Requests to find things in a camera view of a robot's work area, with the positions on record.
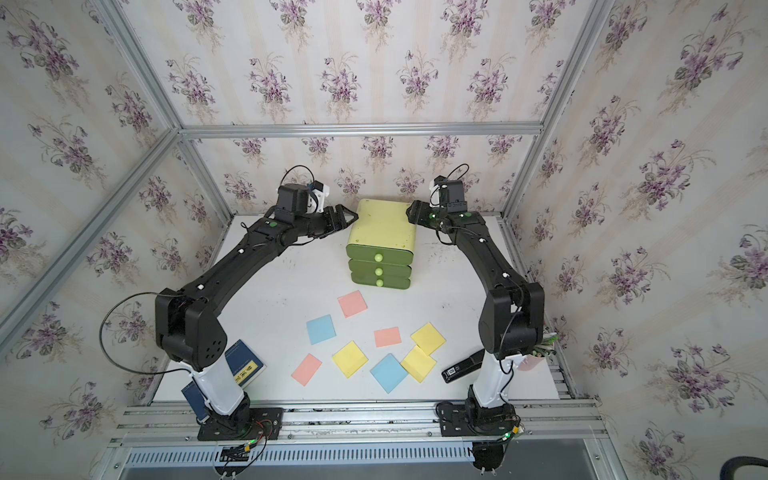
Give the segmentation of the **blue sticky note lower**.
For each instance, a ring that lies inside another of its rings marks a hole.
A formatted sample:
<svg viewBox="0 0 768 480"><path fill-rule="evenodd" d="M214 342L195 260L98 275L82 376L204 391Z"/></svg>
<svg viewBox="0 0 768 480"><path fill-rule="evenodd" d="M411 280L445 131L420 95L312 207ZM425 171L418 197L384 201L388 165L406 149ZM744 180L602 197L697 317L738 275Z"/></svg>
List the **blue sticky note lower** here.
<svg viewBox="0 0 768 480"><path fill-rule="evenodd" d="M408 376L408 372L392 354L388 354L371 369L371 375L390 394Z"/></svg>

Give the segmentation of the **pink sticky note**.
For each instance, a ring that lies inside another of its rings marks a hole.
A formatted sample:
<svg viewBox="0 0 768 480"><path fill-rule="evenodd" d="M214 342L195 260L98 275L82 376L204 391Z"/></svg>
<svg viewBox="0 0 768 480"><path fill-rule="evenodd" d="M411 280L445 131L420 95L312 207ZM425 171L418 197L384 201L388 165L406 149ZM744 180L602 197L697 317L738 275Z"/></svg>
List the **pink sticky note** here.
<svg viewBox="0 0 768 480"><path fill-rule="evenodd" d="M301 386L306 386L322 365L322 361L312 354L307 354L291 377Z"/></svg>
<svg viewBox="0 0 768 480"><path fill-rule="evenodd" d="M402 339L400 330L398 327L376 330L374 332L374 341L377 348L401 344Z"/></svg>
<svg viewBox="0 0 768 480"><path fill-rule="evenodd" d="M367 303L359 290L343 295L337 301L345 318L353 317L368 309Z"/></svg>

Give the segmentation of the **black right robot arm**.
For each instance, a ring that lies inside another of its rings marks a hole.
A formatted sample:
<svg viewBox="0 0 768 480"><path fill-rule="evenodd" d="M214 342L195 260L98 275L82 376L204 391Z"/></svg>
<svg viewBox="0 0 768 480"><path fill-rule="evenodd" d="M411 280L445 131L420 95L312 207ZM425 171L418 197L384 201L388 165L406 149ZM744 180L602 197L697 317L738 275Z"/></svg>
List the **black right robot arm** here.
<svg viewBox="0 0 768 480"><path fill-rule="evenodd" d="M515 416L505 392L516 370L543 341L545 294L526 281L493 242L482 216L450 212L414 201L406 210L411 224L445 234L467 258L485 290L478 332L485 350L477 380L466 400L468 423L489 431Z"/></svg>

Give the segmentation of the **yellow sticky note lower right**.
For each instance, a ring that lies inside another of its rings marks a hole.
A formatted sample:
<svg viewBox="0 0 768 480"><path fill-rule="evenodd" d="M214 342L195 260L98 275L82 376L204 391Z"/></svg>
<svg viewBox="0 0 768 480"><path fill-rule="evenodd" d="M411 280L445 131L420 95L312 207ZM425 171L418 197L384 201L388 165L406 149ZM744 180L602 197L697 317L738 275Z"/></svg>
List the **yellow sticky note lower right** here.
<svg viewBox="0 0 768 480"><path fill-rule="evenodd" d="M422 383L437 362L419 346L414 346L400 362L402 368L418 383Z"/></svg>

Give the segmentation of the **yellow sticky note upper right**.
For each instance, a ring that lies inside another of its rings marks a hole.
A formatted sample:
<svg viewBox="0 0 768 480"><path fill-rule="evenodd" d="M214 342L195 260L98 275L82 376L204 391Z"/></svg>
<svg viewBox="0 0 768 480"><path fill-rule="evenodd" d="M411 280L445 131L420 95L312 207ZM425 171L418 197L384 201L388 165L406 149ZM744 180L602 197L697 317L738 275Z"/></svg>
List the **yellow sticky note upper right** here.
<svg viewBox="0 0 768 480"><path fill-rule="evenodd" d="M440 332L431 324L427 323L411 335L414 343L428 356L431 356L446 342Z"/></svg>

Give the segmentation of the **green three-drawer cabinet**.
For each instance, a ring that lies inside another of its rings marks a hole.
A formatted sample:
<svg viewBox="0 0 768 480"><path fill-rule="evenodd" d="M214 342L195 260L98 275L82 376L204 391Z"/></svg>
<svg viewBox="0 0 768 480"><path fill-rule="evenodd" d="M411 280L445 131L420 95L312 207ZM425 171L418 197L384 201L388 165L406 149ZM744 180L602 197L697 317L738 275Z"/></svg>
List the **green three-drawer cabinet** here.
<svg viewBox="0 0 768 480"><path fill-rule="evenodd" d="M416 225L408 203L361 199L346 246L354 283L406 290L411 286Z"/></svg>

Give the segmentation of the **yellow sticky note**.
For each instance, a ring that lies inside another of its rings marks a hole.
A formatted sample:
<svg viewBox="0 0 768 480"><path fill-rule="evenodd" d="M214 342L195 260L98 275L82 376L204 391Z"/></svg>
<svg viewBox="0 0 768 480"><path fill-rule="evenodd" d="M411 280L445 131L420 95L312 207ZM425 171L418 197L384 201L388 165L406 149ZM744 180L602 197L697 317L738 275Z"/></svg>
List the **yellow sticky note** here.
<svg viewBox="0 0 768 480"><path fill-rule="evenodd" d="M422 383L437 362L419 346L414 346L400 362L402 368L418 383Z"/></svg>
<svg viewBox="0 0 768 480"><path fill-rule="evenodd" d="M446 342L440 332L431 324L427 323L411 335L414 343L428 356L431 356Z"/></svg>
<svg viewBox="0 0 768 480"><path fill-rule="evenodd" d="M336 352L332 356L332 360L347 379L368 362L368 358L354 341L349 342Z"/></svg>

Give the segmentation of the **dark blue book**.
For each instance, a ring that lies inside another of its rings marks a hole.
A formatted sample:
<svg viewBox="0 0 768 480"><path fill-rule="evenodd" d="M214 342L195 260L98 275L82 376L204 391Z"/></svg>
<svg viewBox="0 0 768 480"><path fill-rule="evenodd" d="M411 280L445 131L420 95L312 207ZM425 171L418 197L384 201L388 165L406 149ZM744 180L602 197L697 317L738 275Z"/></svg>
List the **dark blue book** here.
<svg viewBox="0 0 768 480"><path fill-rule="evenodd" d="M237 340L230 346L225 352L225 358L234 381L242 389L245 389L265 368L264 362L243 340ZM192 379L181 392L198 421L202 422L210 417L207 395L200 389L195 379Z"/></svg>

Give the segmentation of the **blue sticky note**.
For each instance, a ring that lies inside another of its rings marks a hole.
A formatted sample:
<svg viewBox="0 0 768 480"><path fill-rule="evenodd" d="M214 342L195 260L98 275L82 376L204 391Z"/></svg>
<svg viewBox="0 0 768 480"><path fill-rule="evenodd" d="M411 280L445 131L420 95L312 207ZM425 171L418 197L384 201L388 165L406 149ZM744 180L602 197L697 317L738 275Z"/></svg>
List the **blue sticky note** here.
<svg viewBox="0 0 768 480"><path fill-rule="evenodd" d="M392 354L388 354L371 369L371 375L390 394L408 376L408 372Z"/></svg>
<svg viewBox="0 0 768 480"><path fill-rule="evenodd" d="M330 315L310 320L306 323L311 345L316 345L336 337L333 319Z"/></svg>

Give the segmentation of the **black stapler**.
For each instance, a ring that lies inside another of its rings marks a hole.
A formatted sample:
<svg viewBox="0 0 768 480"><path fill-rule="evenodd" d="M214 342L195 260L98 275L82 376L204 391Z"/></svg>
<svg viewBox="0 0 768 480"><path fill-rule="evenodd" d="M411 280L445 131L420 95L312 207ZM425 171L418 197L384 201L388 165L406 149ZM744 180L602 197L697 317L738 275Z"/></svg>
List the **black stapler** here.
<svg viewBox="0 0 768 480"><path fill-rule="evenodd" d="M470 356L464 358L458 363L448 367L441 372L441 377L446 384L452 383L471 373L476 372L482 366L485 356L484 350L478 350Z"/></svg>

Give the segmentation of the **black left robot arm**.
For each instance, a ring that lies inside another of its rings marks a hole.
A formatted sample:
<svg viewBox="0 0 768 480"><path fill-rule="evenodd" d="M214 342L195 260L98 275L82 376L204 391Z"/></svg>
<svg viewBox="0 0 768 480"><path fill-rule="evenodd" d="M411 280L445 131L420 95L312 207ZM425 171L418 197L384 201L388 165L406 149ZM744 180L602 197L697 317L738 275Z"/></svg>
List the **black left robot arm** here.
<svg viewBox="0 0 768 480"><path fill-rule="evenodd" d="M338 204L319 212L272 207L246 227L242 240L220 261L179 290L164 289L155 300L156 344L183 365L201 390L207 406L232 417L249 401L226 362L228 337L219 315L233 296L264 266L299 239L322 239L358 219Z"/></svg>

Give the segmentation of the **blue sticky note left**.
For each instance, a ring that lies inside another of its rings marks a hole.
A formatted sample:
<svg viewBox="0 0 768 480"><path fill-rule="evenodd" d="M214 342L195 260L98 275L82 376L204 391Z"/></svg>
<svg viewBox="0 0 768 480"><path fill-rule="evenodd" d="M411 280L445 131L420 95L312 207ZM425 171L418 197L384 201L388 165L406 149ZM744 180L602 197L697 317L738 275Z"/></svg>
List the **blue sticky note left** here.
<svg viewBox="0 0 768 480"><path fill-rule="evenodd" d="M306 323L311 345L316 345L336 337L333 319L330 315L310 320Z"/></svg>

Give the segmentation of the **pink pen holder cup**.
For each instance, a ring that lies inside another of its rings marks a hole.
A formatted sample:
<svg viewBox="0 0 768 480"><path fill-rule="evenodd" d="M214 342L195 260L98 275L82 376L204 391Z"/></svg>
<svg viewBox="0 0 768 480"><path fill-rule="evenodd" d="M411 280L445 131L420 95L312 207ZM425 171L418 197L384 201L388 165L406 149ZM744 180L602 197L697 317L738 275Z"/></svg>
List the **pink pen holder cup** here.
<svg viewBox="0 0 768 480"><path fill-rule="evenodd" d="M533 347L533 350L524 357L517 369L521 372L529 371L535 368L546 358L553 356L556 350L558 335L556 333L546 333L540 343Z"/></svg>

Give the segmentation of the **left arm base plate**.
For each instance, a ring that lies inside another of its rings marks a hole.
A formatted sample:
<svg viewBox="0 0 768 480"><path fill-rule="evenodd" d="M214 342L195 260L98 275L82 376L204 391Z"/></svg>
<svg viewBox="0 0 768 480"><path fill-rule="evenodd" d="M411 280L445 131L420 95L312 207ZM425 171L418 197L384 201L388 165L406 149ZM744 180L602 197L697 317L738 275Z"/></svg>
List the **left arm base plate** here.
<svg viewBox="0 0 768 480"><path fill-rule="evenodd" d="M285 410L282 408L240 409L230 416L208 411L208 417L200 424L198 441L245 441L260 436L276 440Z"/></svg>

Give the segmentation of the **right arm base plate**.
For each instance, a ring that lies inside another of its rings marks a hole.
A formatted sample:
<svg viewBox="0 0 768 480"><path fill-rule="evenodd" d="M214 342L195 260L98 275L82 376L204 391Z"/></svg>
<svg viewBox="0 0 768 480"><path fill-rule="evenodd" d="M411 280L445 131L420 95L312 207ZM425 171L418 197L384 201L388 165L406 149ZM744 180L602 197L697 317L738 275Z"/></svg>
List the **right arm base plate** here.
<svg viewBox="0 0 768 480"><path fill-rule="evenodd" d="M441 401L434 410L442 437L488 436L508 440L524 431L511 404L485 408L472 402Z"/></svg>

